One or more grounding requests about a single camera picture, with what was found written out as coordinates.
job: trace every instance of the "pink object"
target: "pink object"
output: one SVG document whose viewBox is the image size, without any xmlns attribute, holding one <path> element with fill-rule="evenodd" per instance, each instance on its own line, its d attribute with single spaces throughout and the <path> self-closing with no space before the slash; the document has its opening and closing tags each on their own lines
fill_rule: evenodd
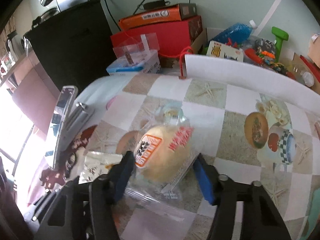
<svg viewBox="0 0 320 240">
<path fill-rule="evenodd" d="M 113 101 L 115 101 L 116 97 L 117 97 L 117 96 L 111 98 L 111 99 L 108 101 L 108 103 L 107 103 L 107 105 L 106 105 L 106 109 L 107 109 L 107 110 L 110 108 L 110 106 L 112 105 Z"/>
<path fill-rule="evenodd" d="M 49 91 L 35 69 L 21 81 L 12 95 L 21 111 L 47 134 L 57 99 Z"/>
</svg>

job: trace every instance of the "green toy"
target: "green toy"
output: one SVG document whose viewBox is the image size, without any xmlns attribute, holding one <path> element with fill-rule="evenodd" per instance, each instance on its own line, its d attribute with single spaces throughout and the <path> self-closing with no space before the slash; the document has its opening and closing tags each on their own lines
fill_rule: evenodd
<svg viewBox="0 0 320 240">
<path fill-rule="evenodd" d="M 209 47 L 205 47 L 202 49 L 201 55 L 207 55 L 207 51 L 208 51 Z"/>
<path fill-rule="evenodd" d="M 276 36 L 276 62 L 278 62 L 279 57 L 280 57 L 280 52 L 282 48 L 282 42 L 287 41 L 289 39 L 289 34 L 286 33 L 285 31 L 277 28 L 277 27 L 272 27 L 271 32 Z"/>
</svg>

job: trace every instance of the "electric kettle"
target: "electric kettle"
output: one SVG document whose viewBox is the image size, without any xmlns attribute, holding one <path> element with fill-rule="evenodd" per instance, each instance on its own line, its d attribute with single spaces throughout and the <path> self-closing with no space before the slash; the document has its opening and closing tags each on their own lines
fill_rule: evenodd
<svg viewBox="0 0 320 240">
<path fill-rule="evenodd" d="M 11 54 L 14 61 L 17 61 L 23 55 L 24 41 L 16 30 L 8 34 L 5 47 L 7 52 Z"/>
</svg>

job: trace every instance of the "orange box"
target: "orange box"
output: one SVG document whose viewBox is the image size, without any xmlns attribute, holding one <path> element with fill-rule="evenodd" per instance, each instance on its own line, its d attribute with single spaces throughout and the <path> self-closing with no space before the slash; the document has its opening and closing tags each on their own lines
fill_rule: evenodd
<svg viewBox="0 0 320 240">
<path fill-rule="evenodd" d="M 122 18 L 119 20 L 119 26 L 128 30 L 152 23 L 182 21 L 196 15 L 195 3 L 178 3 Z"/>
</svg>

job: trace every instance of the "red box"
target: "red box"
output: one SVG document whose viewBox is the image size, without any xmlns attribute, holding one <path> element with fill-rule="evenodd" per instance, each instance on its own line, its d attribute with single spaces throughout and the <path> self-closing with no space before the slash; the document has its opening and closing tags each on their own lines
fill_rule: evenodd
<svg viewBox="0 0 320 240">
<path fill-rule="evenodd" d="M 187 46 L 190 46 L 202 32 L 201 16 L 180 22 L 156 23 L 122 31 L 111 36 L 113 47 L 130 37 L 146 33 L 156 33 L 159 42 L 159 54 L 167 56 L 179 55 Z"/>
</svg>

